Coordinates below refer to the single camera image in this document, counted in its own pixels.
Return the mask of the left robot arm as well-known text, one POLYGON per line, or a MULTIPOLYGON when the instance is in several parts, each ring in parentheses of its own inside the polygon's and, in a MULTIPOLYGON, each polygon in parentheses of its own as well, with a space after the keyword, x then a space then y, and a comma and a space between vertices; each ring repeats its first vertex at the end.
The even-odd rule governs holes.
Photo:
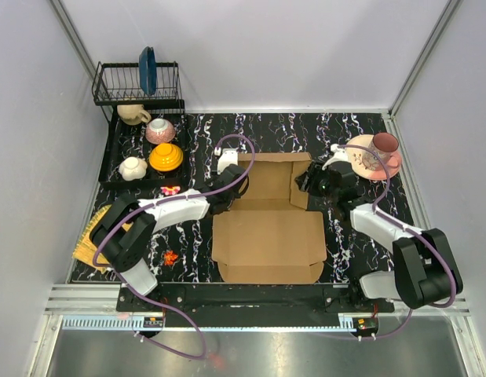
POLYGON ((89 239, 122 282, 132 287, 133 301, 145 311, 160 303, 158 281, 144 260, 152 235, 185 221, 198 221, 227 211, 249 187, 248 171, 228 165, 198 189, 162 199, 120 196, 90 230, 89 239))

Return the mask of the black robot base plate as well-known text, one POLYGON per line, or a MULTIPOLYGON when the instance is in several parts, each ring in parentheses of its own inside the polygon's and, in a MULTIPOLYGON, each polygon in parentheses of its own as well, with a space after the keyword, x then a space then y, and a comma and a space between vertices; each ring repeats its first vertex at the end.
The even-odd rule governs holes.
POLYGON ((345 284, 248 285, 161 283, 145 301, 121 287, 116 309, 163 313, 165 328, 188 330, 189 315, 202 331, 335 333, 353 330, 353 318, 394 313, 384 299, 357 298, 345 284), (167 304, 162 311, 153 301, 167 304))

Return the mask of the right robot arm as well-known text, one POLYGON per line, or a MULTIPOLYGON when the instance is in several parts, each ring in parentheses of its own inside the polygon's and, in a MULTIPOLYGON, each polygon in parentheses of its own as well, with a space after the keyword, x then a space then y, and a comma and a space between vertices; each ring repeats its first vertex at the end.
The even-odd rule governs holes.
POLYGON ((462 292, 462 278, 444 232, 416 228, 369 202, 357 186, 350 163, 323 166, 312 162, 295 183, 311 196, 327 198, 340 219, 392 255, 390 271, 355 279, 356 287, 347 294, 353 309, 365 311, 380 298, 401 301, 410 309, 445 308, 462 292))

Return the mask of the pink butterfly toy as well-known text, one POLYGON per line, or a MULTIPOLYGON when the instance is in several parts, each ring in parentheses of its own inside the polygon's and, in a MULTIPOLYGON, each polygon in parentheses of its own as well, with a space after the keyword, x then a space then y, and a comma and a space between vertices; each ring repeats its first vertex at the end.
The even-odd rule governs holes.
POLYGON ((162 186, 161 193, 164 196, 175 196, 181 191, 180 186, 162 186))

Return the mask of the brown cardboard box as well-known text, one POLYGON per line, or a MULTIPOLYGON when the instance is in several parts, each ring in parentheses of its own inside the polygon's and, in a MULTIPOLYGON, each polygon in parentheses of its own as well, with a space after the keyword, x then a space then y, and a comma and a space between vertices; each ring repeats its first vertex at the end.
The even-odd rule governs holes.
POLYGON ((295 179, 307 152, 240 154, 249 188, 213 218, 212 259, 228 284, 313 284, 327 259, 323 215, 295 179))

